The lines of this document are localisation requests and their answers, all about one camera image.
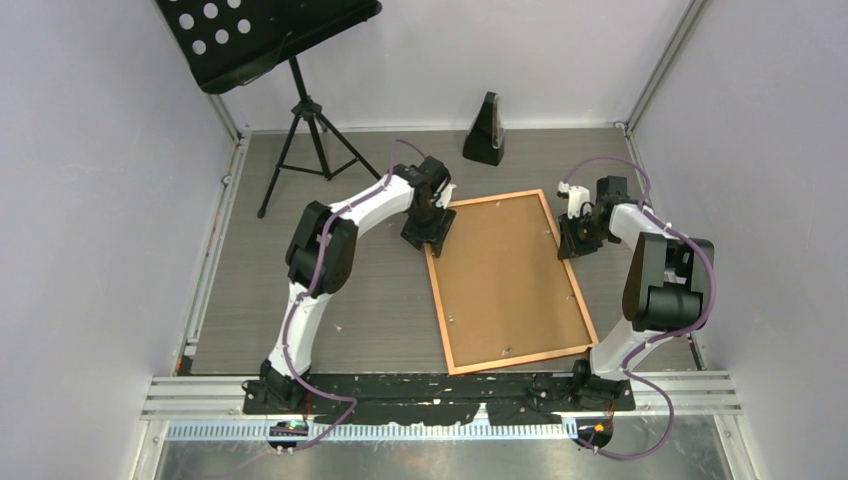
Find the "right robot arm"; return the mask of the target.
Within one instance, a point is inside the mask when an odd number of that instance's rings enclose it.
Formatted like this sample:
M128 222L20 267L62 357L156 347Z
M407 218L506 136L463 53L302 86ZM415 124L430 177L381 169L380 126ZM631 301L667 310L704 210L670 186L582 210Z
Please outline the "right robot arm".
M573 367L570 399L591 411L618 400L633 368L656 347L706 323L714 304L715 247L661 221L649 205L629 196L623 177L598 180L594 193L561 182L557 195L567 203L558 218L559 259L595 253L606 243L632 252L621 320Z

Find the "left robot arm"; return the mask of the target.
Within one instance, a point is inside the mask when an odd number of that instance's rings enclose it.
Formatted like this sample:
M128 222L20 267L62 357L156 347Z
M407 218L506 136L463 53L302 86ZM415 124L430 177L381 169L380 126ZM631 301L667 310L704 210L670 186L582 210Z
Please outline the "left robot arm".
M317 391L305 378L317 329L330 299L351 276L359 238L404 213L402 239L439 256L456 217L448 206L454 187L444 163L428 156L418 165L394 166L375 184L345 200L307 205L285 256L289 268L285 317L258 379L243 385L247 406L270 406L293 414L305 405L307 394Z

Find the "black metronome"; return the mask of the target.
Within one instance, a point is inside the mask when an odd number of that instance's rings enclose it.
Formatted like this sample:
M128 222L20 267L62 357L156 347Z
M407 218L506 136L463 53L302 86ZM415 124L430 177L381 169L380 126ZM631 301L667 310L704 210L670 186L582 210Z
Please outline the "black metronome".
M488 91L465 137L462 156L477 163L498 166L504 153L504 128L499 112L499 96Z

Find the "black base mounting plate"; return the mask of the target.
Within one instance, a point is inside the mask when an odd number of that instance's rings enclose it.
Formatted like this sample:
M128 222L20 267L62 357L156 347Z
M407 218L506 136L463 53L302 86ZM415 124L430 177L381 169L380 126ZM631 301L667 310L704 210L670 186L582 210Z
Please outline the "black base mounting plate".
M481 412L496 425L543 425L558 413L635 408L627 381L550 372L308 374L304 383L272 374L242 389L248 415L293 414L326 425L466 425Z

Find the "black music stand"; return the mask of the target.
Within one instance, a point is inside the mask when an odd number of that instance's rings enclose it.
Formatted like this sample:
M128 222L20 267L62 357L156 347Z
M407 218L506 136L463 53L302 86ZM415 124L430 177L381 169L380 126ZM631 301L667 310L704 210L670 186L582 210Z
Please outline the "black music stand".
M329 131L352 156L344 169L360 164L374 178L380 176L308 95L297 60L299 54L376 17L382 10L380 2L156 0L155 4L206 94L245 86L282 63L291 70L299 101L258 217L265 216L280 173L290 167L286 157L300 124L308 126L318 156L315 175L331 180L338 174L329 166L320 136Z

